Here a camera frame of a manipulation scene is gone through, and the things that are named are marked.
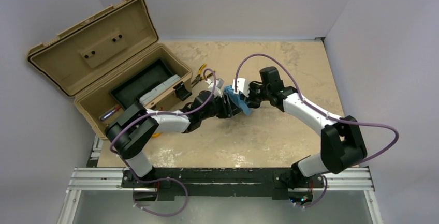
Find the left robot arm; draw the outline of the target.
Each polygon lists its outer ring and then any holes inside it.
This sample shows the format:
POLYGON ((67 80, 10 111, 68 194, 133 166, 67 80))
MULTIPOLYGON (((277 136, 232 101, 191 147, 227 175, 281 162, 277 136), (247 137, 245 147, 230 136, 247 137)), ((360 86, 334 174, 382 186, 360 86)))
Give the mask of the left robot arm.
POLYGON ((239 95, 223 92, 215 96, 210 91, 201 91, 192 102, 172 112, 154 111, 134 103, 105 129, 105 135, 111 142, 111 151, 139 178, 152 180, 154 167, 142 150, 153 134, 188 133, 199 128, 205 119, 231 118, 250 112, 247 102, 239 95))

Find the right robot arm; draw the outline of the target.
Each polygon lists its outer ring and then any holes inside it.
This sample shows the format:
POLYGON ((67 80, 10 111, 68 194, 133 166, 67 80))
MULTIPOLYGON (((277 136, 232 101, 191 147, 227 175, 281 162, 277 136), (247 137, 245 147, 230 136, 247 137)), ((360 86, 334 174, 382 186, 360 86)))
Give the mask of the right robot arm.
POLYGON ((259 82, 238 78, 233 84, 235 91, 242 94, 240 98, 250 108, 258 108, 261 102, 268 101, 320 136, 320 152, 293 163, 289 176, 283 179, 291 188, 318 174, 338 174, 367 157, 367 148, 355 118, 332 115, 308 101, 295 87, 285 86, 273 66, 263 68, 259 73, 259 82))

